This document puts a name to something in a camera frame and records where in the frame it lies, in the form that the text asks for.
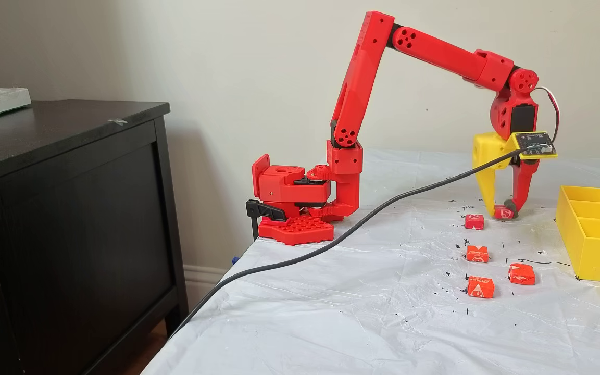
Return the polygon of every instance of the black cable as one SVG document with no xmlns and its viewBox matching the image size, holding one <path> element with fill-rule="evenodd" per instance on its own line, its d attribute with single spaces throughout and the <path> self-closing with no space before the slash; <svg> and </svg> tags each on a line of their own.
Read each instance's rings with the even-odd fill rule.
<svg viewBox="0 0 600 375">
<path fill-rule="evenodd" d="M 498 157 L 497 159 L 494 159 L 493 161 L 488 161 L 487 163 L 481 165 L 480 167 L 476 167 L 470 171 L 466 171 L 465 173 L 459 174 L 459 175 L 451 177 L 451 178 L 447 178 L 446 180 L 443 180 L 443 181 L 433 183 L 432 185 L 427 185 L 427 186 L 420 187 L 415 190 L 411 190 L 410 192 L 402 193 L 396 197 L 388 199 L 386 202 L 383 202 L 383 204 L 379 205 L 378 207 L 376 207 L 375 209 L 370 211 L 369 214 L 364 216 L 364 218 L 360 219 L 360 221 L 358 221 L 352 227 L 348 228 L 348 230 L 346 232 L 344 232 L 342 235 L 340 235 L 340 237 L 335 238 L 335 240 L 333 240 L 333 242 L 325 245 L 324 247 L 321 247 L 320 249 L 309 252 L 303 256 L 298 256 L 297 258 L 289 259 L 286 261 L 281 261 L 279 263 L 268 264 L 267 266 L 260 266 L 260 267 L 251 268 L 249 270 L 241 271 L 225 280 L 222 280 L 221 282 L 217 283 L 217 285 L 215 285 L 215 287 L 213 287 L 209 292 L 207 292 L 205 297 L 203 297 L 203 299 L 201 299 L 201 301 L 198 302 L 198 304 L 192 309 L 191 313 L 189 313 L 189 315 L 185 318 L 185 320 L 183 320 L 180 323 L 180 325 L 176 328 L 176 330 L 174 330 L 173 334 L 171 334 L 168 337 L 168 339 L 171 339 L 179 330 L 181 330 L 186 325 L 186 323 L 190 322 L 191 318 L 193 318 L 196 315 L 196 313 L 198 313 L 198 311 L 205 305 L 205 303 L 212 296 L 214 296 L 215 293 L 219 292 L 219 290 L 222 287 L 226 286 L 228 283 L 233 282 L 243 276 L 251 275 L 252 273 L 258 273 L 258 272 L 262 272 L 262 271 L 274 270 L 276 268 L 291 266 L 293 264 L 300 263 L 303 260 L 314 258 L 315 256 L 317 256 L 319 254 L 323 254 L 326 251 L 332 249 L 333 247 L 339 245 L 343 240 L 346 239 L 346 237 L 349 237 L 358 228 L 363 226 L 364 223 L 369 221 L 369 219 L 373 218 L 374 215 L 378 214 L 382 209 L 390 206 L 391 204 L 393 204 L 394 202 L 397 202 L 400 199 L 405 199 L 406 197 L 410 197 L 412 195 L 416 195 L 416 194 L 426 192 L 428 190 L 440 188 L 443 185 L 448 185 L 449 183 L 455 182 L 457 180 L 461 180 L 462 178 L 469 177 L 479 171 L 482 171 L 486 168 L 493 166 L 494 164 L 500 163 L 500 162 L 504 161 L 505 159 L 522 154 L 524 151 L 527 151 L 529 149 L 541 148 L 541 147 L 547 147 L 547 145 L 532 145 L 532 146 L 526 147 L 524 149 L 517 149 L 515 151 L 509 152 L 508 154 L 506 154 L 504 156 Z"/>
</svg>

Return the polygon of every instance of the white plastic sheet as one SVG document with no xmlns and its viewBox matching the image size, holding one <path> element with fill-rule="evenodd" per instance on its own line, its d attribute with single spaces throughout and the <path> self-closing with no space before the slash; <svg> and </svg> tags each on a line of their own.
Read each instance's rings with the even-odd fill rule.
<svg viewBox="0 0 600 375">
<path fill-rule="evenodd" d="M 470 167 L 464 154 L 366 152 L 360 210 L 336 235 Z M 511 174 L 497 174 L 498 202 Z M 486 218 L 484 231 L 460 216 L 485 213 L 473 177 L 398 202 L 321 256 L 224 287 L 143 373 L 600 373 L 600 283 L 559 263 L 533 264 L 533 286 L 506 278 L 519 259 L 570 263 L 553 221 L 560 185 L 600 187 L 600 159 L 542 161 L 521 218 Z M 465 240 L 490 263 L 467 262 Z M 259 239 L 227 276 L 320 246 Z M 466 274 L 492 278 L 495 297 L 461 292 Z"/>
</svg>

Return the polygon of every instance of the yellow sorting box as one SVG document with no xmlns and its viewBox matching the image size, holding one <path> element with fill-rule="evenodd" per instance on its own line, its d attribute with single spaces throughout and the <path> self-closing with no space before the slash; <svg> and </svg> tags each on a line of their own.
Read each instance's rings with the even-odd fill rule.
<svg viewBox="0 0 600 375">
<path fill-rule="evenodd" d="M 600 281 L 600 189 L 562 186 L 557 226 L 578 278 Z"/>
</svg>

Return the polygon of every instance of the red robotic arm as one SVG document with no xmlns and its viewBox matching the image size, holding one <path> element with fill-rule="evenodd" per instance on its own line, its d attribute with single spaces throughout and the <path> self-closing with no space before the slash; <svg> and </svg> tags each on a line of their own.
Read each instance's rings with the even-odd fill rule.
<svg viewBox="0 0 600 375">
<path fill-rule="evenodd" d="M 254 192 L 262 204 L 250 209 L 253 203 L 248 202 L 248 213 L 252 218 L 258 214 L 265 216 L 258 227 L 260 236 L 286 244 L 331 240 L 333 227 L 327 222 L 341 220 L 358 209 L 363 149 L 357 137 L 386 47 L 497 92 L 490 121 L 505 140 L 514 132 L 536 130 L 538 105 L 530 93 L 538 83 L 538 76 L 533 71 L 517 67 L 512 60 L 496 53 L 482 50 L 471 53 L 394 21 L 394 17 L 381 12 L 371 11 L 365 15 L 331 119 L 327 165 L 315 166 L 305 175 L 304 168 L 270 166 L 267 155 L 254 163 Z M 517 216 L 527 199 L 538 160 L 531 164 L 519 160 L 511 163 L 514 164 L 514 199 L 505 204 L 513 216 Z M 336 199 L 332 202 L 327 202 L 329 181 L 336 182 Z M 273 218 L 261 214 L 271 209 L 280 209 L 285 215 Z"/>
</svg>

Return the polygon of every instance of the dresser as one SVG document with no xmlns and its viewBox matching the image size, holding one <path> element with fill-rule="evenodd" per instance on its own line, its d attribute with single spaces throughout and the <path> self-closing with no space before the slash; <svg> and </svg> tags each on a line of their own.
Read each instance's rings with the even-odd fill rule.
<svg viewBox="0 0 600 375">
<path fill-rule="evenodd" d="M 167 103 L 0 115 L 0 373 L 111 373 L 188 314 Z"/>
</svg>

